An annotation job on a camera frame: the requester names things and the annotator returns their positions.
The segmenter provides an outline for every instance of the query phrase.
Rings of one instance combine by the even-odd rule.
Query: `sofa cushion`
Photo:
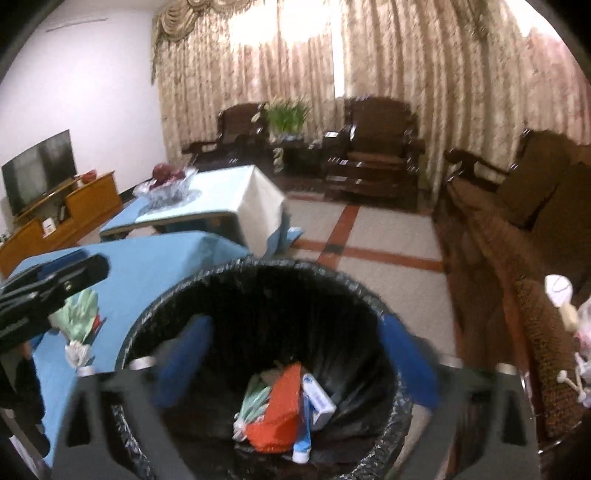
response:
[[[571,162],[573,143],[564,135],[535,132],[517,167],[499,186],[497,195],[525,226],[548,198]]]
[[[469,222],[497,273],[506,274],[510,282],[544,279],[547,266],[530,233],[490,212],[475,212]]]
[[[577,293],[591,274],[591,166],[569,167],[532,235],[551,273],[568,277]]]
[[[577,393],[556,376],[566,370],[574,381],[575,342],[564,329],[558,309],[544,292],[544,286],[534,280],[515,283],[519,310],[531,355],[537,367],[544,424],[549,438],[567,433],[583,417],[586,409],[577,403]]]
[[[380,163],[396,167],[404,167],[406,165],[406,162],[396,155],[386,155],[381,153],[351,151],[347,153],[347,160],[360,161],[364,163]]]
[[[454,178],[447,184],[447,191],[453,203],[465,213],[467,210],[484,210],[485,212],[494,213],[508,222],[518,222],[518,218],[515,217],[498,195],[487,192],[467,180],[458,177]]]

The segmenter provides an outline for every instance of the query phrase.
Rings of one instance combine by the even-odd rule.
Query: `wooden cabinet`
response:
[[[57,225],[55,232],[44,236],[41,221],[33,218],[4,242],[0,247],[0,273],[4,278],[26,258],[75,247],[76,242],[119,213],[123,207],[113,172],[76,189],[66,197],[65,202],[69,217]]]

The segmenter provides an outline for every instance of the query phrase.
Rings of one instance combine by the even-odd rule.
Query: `white wall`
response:
[[[165,161],[158,90],[150,82],[153,13],[106,11],[106,21],[46,33],[50,22],[72,19],[72,4],[36,30],[0,84],[0,165],[70,129],[78,172],[114,170],[122,192]],[[5,196],[0,182],[0,232],[11,227]]]

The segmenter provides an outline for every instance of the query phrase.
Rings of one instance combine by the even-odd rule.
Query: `glass fruit bowl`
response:
[[[158,187],[152,187],[156,183],[154,179],[137,185],[134,188],[134,196],[148,200],[150,208],[161,208],[181,202],[189,195],[191,180],[197,173],[197,169],[184,168],[183,171],[185,178],[177,180],[170,179]]]

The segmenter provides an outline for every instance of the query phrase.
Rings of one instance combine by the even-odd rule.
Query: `orange package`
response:
[[[301,364],[286,367],[269,395],[261,421],[247,425],[246,438],[257,452],[283,453],[293,448],[300,424]]]

